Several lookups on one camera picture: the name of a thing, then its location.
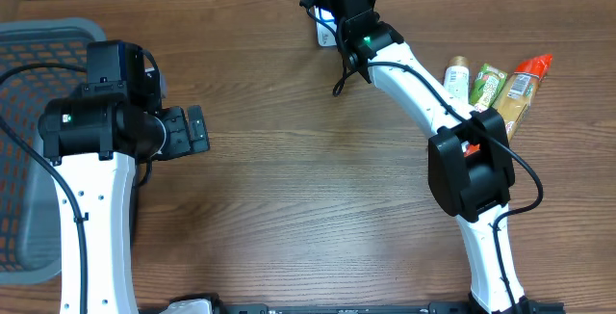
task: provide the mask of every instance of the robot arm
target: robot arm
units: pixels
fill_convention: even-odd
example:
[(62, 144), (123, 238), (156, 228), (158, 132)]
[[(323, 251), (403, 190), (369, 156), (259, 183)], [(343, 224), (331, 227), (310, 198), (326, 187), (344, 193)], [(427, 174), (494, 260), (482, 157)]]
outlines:
[[(144, 56), (154, 70), (144, 69)], [(180, 107), (162, 108), (160, 71), (135, 44), (90, 44), (87, 72), (87, 83), (68, 98), (50, 101), (38, 122), (44, 157), (76, 197), (85, 231), (85, 240), (79, 241), (70, 200), (56, 182), (62, 233), (60, 312), (83, 313), (85, 294), (88, 313), (136, 314), (129, 222), (138, 165), (207, 151), (207, 131), (200, 107), (190, 107), (188, 118)], [(210, 314), (204, 311), (207, 305), (185, 301), (165, 313)]]
[[(417, 62), (408, 44), (390, 44), (379, 50), (376, 56), (369, 60), (369, 63), (383, 62), (409, 65), (420, 73), (460, 116), (465, 119), (471, 118), (473, 108), (454, 99)], [(442, 127), (452, 129), (460, 124), (460, 120), (448, 114), (432, 92), (412, 74), (400, 68), (385, 65), (370, 67), (369, 74), (374, 85), (388, 93), (406, 114), (417, 122), (427, 138), (437, 135)], [(492, 225), (495, 219), (507, 210), (508, 205), (497, 205), (479, 214), (477, 222), (469, 222), (459, 215), (456, 217), (471, 266), (471, 293), (475, 301), (488, 313), (504, 312), (511, 307), (511, 301), (501, 279), (501, 270), (492, 236)], [(524, 295), (524, 290), (515, 275), (506, 224), (506, 219), (500, 221), (500, 250), (514, 299), (518, 300)]]
[[(506, 218), (499, 223), (504, 274), (493, 237), (497, 217), (508, 211), (508, 188), (515, 182), (513, 164), (508, 153), (475, 132), (479, 129), (508, 147), (502, 118), (494, 110), (477, 113), (451, 96), (417, 62), (401, 35), (379, 21), (374, 3), (375, 0), (301, 0), (300, 6), (314, 7), (323, 46), (331, 45), (331, 41), (322, 40), (322, 33), (328, 29), (321, 23), (325, 18), (335, 19), (334, 45), (346, 66), (388, 93), (428, 138), (430, 190), (444, 211), (456, 217), (462, 231), (471, 265), (472, 306), (486, 313), (517, 312), (527, 299), (515, 275)], [(443, 101), (457, 116), (448, 113)], [(479, 152), (465, 158), (465, 142), (479, 144)], [(510, 293), (503, 275), (508, 279)]]

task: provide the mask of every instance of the white sticker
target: white sticker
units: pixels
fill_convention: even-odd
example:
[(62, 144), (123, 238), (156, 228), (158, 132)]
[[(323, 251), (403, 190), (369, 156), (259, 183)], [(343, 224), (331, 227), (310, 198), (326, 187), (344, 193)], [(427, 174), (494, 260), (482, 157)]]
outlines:
[(519, 99), (526, 91), (529, 82), (529, 75), (518, 74), (518, 77), (516, 77), (516, 80), (513, 82), (513, 85), (511, 86), (511, 89), (509, 89), (509, 93), (507, 94), (507, 96)]
[[(315, 7), (315, 17), (324, 21), (332, 30), (336, 31), (338, 29), (334, 22), (334, 16), (330, 12)], [(317, 23), (317, 40), (320, 46), (336, 46), (334, 35), (319, 23)]]
[(451, 66), (445, 71), (445, 89), (458, 100), (469, 103), (469, 69)]
[(515, 125), (515, 121), (509, 121), (504, 125), (504, 129), (507, 131), (507, 134), (511, 133), (511, 129), (513, 129), (513, 125)]

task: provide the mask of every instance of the cardboard box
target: cardboard box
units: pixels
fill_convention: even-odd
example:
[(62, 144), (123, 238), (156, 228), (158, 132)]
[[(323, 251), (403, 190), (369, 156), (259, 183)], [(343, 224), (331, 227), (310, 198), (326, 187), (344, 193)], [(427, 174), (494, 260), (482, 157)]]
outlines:
[(21, 1), (23, 0), (0, 0), (0, 22), (14, 20)]

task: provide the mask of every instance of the product label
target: product label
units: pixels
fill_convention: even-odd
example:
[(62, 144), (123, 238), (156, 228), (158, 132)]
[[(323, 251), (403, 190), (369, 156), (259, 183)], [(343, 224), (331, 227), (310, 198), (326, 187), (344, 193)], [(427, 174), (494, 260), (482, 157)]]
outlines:
[(518, 77), (516, 77), (515, 82), (513, 82), (513, 85), (511, 86), (511, 89), (509, 90), (507, 96), (515, 99), (520, 99), (520, 97), (526, 91), (526, 87), (528, 87), (529, 82), (529, 75), (519, 74)]
[(529, 97), (529, 96), (531, 96), (531, 95), (532, 95), (532, 91), (533, 91), (534, 89), (535, 89), (535, 85), (534, 85), (534, 84), (531, 84), (531, 85), (528, 87), (528, 90), (526, 90), (526, 93), (524, 94), (524, 96), (525, 96), (525, 97)]
[(487, 72), (492, 72), (492, 73), (498, 74), (500, 79), (504, 79), (507, 76), (505, 73), (500, 71), (498, 68), (492, 67), (490, 65), (484, 65), (482, 69), (484, 69)]
[(481, 104), (487, 109), (490, 107), (492, 102), (496, 99), (497, 90), (499, 89), (500, 80), (494, 76), (486, 76), (488, 79), (485, 81), (485, 85), (483, 86), (483, 95), (477, 101), (478, 104)]
[(445, 72), (445, 89), (458, 100), (469, 103), (469, 70), (451, 66)]

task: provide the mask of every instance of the bottle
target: bottle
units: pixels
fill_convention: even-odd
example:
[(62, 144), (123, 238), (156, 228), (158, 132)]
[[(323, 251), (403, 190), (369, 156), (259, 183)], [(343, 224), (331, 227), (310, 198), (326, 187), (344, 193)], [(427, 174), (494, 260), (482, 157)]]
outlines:
[(463, 56), (456, 56), (449, 60), (445, 71), (445, 89), (458, 100), (469, 103), (469, 60)]

